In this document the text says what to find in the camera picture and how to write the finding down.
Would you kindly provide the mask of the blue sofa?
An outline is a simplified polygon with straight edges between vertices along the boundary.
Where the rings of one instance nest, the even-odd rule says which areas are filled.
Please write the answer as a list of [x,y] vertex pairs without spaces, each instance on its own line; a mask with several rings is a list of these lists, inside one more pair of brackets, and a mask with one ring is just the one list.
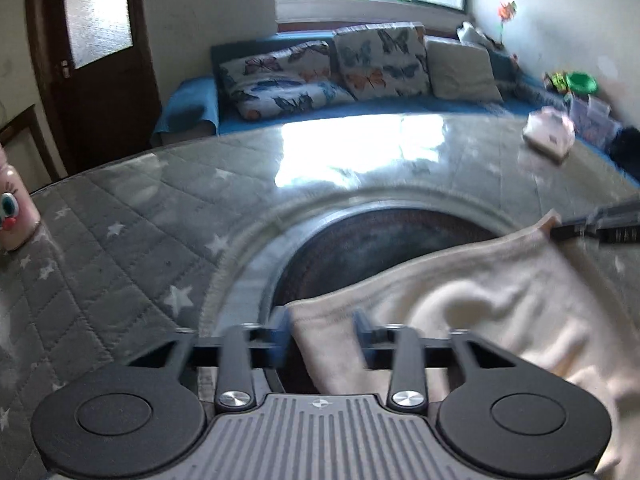
[[282,125],[300,120],[334,118],[371,114],[400,113],[460,113],[496,116],[525,116],[544,106],[561,112],[570,109],[570,101],[544,90],[530,78],[520,75],[506,57],[491,53],[491,69],[497,77],[497,86],[503,101],[497,104],[475,101],[446,101],[434,96],[390,96],[371,101],[352,101],[313,108],[302,114],[276,115],[273,118],[245,120],[226,95],[219,69],[222,63],[235,58],[297,47],[305,42],[323,41],[330,47],[331,63],[337,68],[332,32],[306,30],[282,32],[257,40],[221,44],[209,49],[213,71],[205,76],[183,81],[169,98],[160,113],[151,136],[154,146],[168,145],[198,138],[230,134],[265,126]]

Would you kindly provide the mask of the grey star quilted table cover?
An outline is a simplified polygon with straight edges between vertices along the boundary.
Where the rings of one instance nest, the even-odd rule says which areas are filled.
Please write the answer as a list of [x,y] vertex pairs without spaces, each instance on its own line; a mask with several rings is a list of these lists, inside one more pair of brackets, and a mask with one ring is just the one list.
[[524,119],[383,114],[290,122],[157,148],[35,194],[34,237],[1,257],[1,474],[39,479],[30,416],[48,393],[198,320],[239,232],[306,195],[409,182],[463,193],[521,229],[634,197],[586,144],[562,164]]

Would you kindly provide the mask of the plain beige cushion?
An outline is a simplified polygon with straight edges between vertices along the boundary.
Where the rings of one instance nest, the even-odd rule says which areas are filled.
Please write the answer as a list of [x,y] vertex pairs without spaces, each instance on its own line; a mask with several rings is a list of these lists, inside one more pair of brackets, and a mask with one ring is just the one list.
[[428,76],[436,98],[501,103],[486,49],[448,39],[425,39]]

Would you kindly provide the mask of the clear plastic storage box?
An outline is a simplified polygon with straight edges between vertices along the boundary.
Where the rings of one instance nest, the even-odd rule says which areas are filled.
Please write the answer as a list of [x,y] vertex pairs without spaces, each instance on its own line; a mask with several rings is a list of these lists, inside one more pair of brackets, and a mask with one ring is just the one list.
[[585,99],[576,94],[570,96],[570,120],[576,134],[598,150],[606,152],[623,125],[611,116],[608,103],[587,96]]

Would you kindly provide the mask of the glass lazy susan turntable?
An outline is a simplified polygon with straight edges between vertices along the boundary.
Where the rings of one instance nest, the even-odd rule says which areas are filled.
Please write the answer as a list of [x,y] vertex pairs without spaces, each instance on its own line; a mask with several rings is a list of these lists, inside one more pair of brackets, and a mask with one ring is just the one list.
[[232,240],[198,329],[210,336],[262,322],[292,300],[335,292],[413,258],[519,227],[481,200],[418,182],[299,197],[267,211]]

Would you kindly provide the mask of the butterfly print cushion upright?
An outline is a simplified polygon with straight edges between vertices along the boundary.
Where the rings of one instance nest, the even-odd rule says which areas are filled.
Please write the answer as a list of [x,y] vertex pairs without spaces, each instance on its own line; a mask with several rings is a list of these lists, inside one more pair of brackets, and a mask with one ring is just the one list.
[[429,94],[424,38],[418,22],[337,29],[333,41],[348,91],[358,101]]

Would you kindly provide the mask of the butterfly print pillow lying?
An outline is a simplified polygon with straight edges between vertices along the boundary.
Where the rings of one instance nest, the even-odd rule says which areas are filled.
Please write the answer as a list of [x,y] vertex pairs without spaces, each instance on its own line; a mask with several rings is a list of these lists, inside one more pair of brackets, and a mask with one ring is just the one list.
[[334,77],[325,41],[236,58],[222,63],[219,73],[230,101],[248,122],[355,101]]

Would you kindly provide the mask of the pink cartoon face bottle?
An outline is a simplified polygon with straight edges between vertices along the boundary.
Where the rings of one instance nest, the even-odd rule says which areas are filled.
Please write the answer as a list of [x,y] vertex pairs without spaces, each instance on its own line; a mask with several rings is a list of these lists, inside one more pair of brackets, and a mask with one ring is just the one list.
[[7,252],[22,247],[40,225],[40,213],[17,170],[0,148],[0,243]]

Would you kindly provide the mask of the cream knit garment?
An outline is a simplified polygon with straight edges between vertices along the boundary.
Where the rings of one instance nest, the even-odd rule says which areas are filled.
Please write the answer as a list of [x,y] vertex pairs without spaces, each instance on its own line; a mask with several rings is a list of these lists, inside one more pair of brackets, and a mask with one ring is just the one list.
[[368,370],[352,315],[404,324],[424,336],[470,330],[581,386],[608,410],[613,433],[597,473],[639,474],[639,333],[582,242],[557,245],[556,214],[491,240],[435,252],[373,278],[288,307],[292,332],[323,394],[384,394],[385,372]]

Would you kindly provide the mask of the pink white tissue pack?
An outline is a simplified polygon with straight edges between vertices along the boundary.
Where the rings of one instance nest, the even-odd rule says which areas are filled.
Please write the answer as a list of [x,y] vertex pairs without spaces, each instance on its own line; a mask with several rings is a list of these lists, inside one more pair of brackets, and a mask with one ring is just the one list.
[[530,148],[562,164],[574,146],[575,126],[566,113],[545,106],[528,114],[522,137]]

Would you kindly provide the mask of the green plastic bowl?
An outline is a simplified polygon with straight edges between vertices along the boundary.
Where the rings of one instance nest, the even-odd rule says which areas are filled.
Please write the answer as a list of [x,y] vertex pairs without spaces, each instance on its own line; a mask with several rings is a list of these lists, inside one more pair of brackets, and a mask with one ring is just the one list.
[[582,96],[590,96],[596,94],[599,90],[597,81],[587,73],[570,72],[565,76],[567,89],[570,92],[581,94]]

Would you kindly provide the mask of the dark wooden door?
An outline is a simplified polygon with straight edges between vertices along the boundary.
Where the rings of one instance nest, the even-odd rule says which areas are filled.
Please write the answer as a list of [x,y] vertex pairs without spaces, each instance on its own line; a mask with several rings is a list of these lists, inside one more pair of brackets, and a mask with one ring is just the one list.
[[32,66],[69,174],[151,146],[160,116],[143,0],[25,0]]

